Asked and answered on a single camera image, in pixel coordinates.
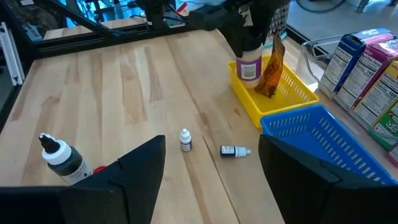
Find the blue basket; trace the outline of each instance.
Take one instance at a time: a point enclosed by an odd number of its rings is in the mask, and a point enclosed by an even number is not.
[[[262,131],[382,184],[397,182],[322,105],[265,116]]]

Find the cereal box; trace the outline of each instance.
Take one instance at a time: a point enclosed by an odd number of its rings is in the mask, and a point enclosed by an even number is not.
[[[354,109],[391,61],[396,58],[398,58],[397,39],[366,46],[337,93],[337,102],[346,109]]]
[[[354,109],[354,113],[368,125],[376,120],[398,100],[398,60],[392,61],[376,83]]]
[[[394,34],[385,28],[376,28],[344,35],[326,68],[319,88],[329,97],[337,93],[355,63],[363,53],[365,46],[395,39]]]

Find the red object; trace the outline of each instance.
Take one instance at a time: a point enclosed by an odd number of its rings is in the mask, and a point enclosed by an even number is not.
[[[176,14],[179,14],[182,10],[185,9],[185,7],[188,5],[188,3],[184,2],[182,5],[175,11]]]
[[[105,169],[105,168],[106,168],[106,166],[99,166],[99,167],[95,168],[94,174],[99,172],[99,171],[101,171],[101,170],[103,170],[103,169]]]

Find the wooden table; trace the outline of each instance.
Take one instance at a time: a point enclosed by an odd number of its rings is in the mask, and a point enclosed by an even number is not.
[[[298,45],[289,38],[284,44],[285,63],[295,68]],[[0,135],[0,183],[65,184],[41,158],[42,132],[76,146],[93,167],[164,134],[153,223],[283,223],[259,162],[260,130],[229,85],[233,59],[218,32],[193,31],[36,60]],[[188,153],[178,140],[183,128],[193,136]],[[358,139],[392,168],[366,133]],[[221,145],[246,146],[252,154],[221,159]]]

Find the plastic basket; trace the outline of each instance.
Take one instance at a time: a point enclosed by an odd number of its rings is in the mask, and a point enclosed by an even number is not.
[[[261,66],[263,70],[270,57],[270,55],[263,56]],[[311,92],[286,65],[276,94],[271,98],[256,93],[254,89],[247,90],[236,74],[236,62],[230,62],[228,65],[231,86],[257,128],[261,128],[260,119],[263,116],[312,105],[319,101],[318,96]]]
[[[382,184],[397,182],[322,105],[261,119],[263,133]]]

